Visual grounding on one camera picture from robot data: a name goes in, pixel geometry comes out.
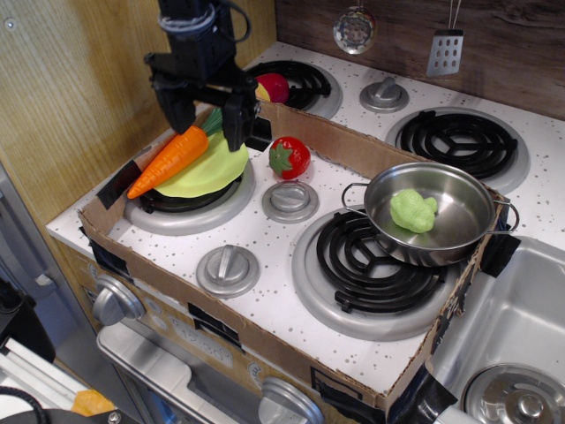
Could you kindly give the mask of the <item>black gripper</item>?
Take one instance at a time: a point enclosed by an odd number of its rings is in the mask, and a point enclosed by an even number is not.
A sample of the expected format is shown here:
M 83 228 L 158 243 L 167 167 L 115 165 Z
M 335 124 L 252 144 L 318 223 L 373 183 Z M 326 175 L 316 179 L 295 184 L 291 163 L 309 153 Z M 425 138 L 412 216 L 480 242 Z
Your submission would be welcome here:
M 162 6 L 160 29 L 166 53 L 149 53 L 151 84 L 170 127 L 185 133 L 195 120 L 194 101 L 222 107 L 222 131 L 230 152 L 259 150 L 254 136 L 257 82 L 236 65 L 237 45 L 252 26 L 239 6 Z

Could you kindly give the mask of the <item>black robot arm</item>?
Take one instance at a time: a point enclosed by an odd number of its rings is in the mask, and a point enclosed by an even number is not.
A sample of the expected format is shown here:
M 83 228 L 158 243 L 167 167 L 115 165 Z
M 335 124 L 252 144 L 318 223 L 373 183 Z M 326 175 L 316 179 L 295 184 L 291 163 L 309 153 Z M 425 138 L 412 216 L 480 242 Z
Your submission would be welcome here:
M 231 152 L 252 137 L 258 82 L 236 64 L 237 44 L 251 34 L 246 12 L 231 1 L 161 1 L 158 23 L 170 51 L 149 53 L 151 86 L 170 127 L 185 133 L 196 102 L 218 107 Z

